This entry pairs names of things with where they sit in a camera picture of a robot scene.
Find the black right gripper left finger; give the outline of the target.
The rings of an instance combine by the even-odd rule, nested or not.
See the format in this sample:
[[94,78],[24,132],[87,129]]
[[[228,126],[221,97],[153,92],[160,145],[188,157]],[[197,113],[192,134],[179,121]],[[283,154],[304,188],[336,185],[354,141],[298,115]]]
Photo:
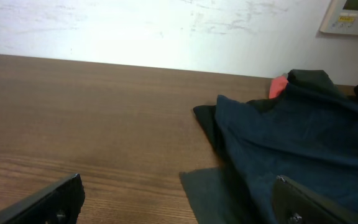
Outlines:
[[76,224],[85,202],[80,174],[72,174],[0,211],[0,224]]

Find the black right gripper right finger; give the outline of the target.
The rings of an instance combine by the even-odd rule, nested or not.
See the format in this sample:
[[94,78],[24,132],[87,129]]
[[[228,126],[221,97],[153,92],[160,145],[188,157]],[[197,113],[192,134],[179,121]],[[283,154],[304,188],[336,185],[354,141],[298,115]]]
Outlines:
[[358,224],[358,213],[284,175],[276,176],[272,207],[277,221],[284,224]]

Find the navy blue shorts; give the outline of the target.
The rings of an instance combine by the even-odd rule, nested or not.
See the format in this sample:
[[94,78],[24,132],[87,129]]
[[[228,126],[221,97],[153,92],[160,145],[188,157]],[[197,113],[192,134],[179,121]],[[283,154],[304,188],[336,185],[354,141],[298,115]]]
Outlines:
[[215,120],[265,222],[278,175],[358,213],[358,103],[288,84],[271,100],[220,95]]

